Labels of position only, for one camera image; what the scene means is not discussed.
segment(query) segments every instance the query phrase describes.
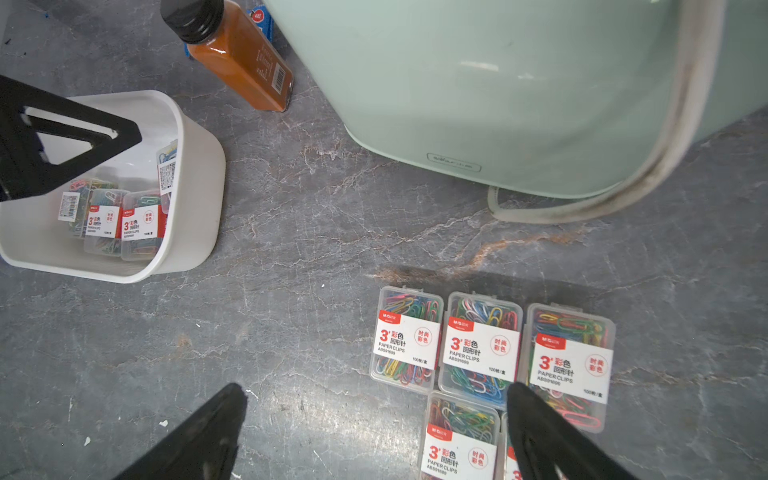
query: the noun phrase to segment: white plastic bin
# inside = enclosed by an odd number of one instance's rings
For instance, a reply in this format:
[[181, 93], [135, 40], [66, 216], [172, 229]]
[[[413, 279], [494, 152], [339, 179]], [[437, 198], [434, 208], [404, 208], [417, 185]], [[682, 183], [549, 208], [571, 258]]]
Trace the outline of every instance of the white plastic bin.
[[[157, 151], [178, 139], [174, 194], [165, 238], [149, 262], [91, 255], [83, 240], [72, 238], [68, 223], [55, 214], [69, 182], [47, 195], [0, 204], [0, 255], [13, 266], [82, 276], [116, 283], [134, 283], [155, 273], [180, 272], [200, 265], [214, 248], [224, 189], [224, 152], [219, 141], [159, 91], [88, 95], [72, 100], [135, 121], [142, 140], [87, 172], [83, 177], [110, 177], [131, 191], [157, 187]], [[64, 123], [54, 114], [32, 112]], [[40, 135], [53, 164], [87, 150], [85, 142]]]

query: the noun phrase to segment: black bottle cap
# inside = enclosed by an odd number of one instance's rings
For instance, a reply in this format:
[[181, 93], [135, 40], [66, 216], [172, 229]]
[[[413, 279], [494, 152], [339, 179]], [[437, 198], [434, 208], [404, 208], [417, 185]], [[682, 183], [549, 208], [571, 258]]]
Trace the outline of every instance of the black bottle cap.
[[186, 43], [203, 43], [224, 15], [224, 0], [161, 0], [160, 15]]

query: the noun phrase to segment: orange bottle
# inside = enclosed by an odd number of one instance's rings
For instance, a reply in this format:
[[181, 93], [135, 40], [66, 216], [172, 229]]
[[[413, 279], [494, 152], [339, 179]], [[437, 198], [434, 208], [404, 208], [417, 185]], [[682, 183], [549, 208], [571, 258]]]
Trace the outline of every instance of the orange bottle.
[[162, 0], [160, 12], [192, 56], [254, 108], [288, 108], [293, 73], [237, 3]]

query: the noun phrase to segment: red label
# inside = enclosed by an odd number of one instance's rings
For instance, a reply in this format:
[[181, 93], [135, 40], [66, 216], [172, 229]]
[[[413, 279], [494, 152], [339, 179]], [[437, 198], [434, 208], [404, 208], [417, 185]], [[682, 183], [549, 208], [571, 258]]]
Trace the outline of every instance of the red label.
[[565, 350], [566, 341], [566, 339], [562, 339], [559, 336], [547, 335], [545, 333], [539, 333], [536, 336], [536, 343], [553, 350]]
[[115, 238], [120, 238], [123, 235], [123, 230], [120, 228], [120, 225], [123, 224], [123, 208], [120, 208], [120, 211], [118, 212], [118, 226], [115, 230], [117, 230], [117, 233], [114, 235]]
[[400, 323], [400, 314], [387, 312], [386, 310], [379, 310], [379, 320], [382, 322], [392, 323], [398, 325]]
[[441, 429], [437, 425], [433, 425], [431, 423], [427, 425], [427, 433], [436, 439], [443, 440], [445, 442], [450, 442], [451, 439], [453, 439], [453, 432], [450, 430]]
[[454, 316], [448, 318], [448, 325], [453, 329], [457, 329], [459, 332], [475, 331], [475, 322], [472, 322], [471, 320], [459, 319]]
[[157, 238], [165, 237], [165, 224], [168, 223], [168, 215], [163, 212], [160, 206], [157, 206]]

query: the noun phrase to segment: barcode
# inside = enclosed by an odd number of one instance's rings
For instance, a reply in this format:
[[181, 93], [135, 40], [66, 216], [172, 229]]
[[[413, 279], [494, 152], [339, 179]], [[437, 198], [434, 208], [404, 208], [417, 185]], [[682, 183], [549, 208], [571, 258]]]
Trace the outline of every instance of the barcode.
[[160, 178], [160, 193], [165, 195], [173, 191], [176, 161], [172, 160], [157, 166], [157, 176]]
[[61, 205], [58, 208], [58, 219], [65, 222], [74, 222], [78, 213], [79, 192], [64, 192], [61, 194]]
[[283, 82], [286, 79], [286, 71], [279, 63], [275, 64], [275, 75], [272, 77], [272, 88], [277, 90], [277, 93], [283, 92]]

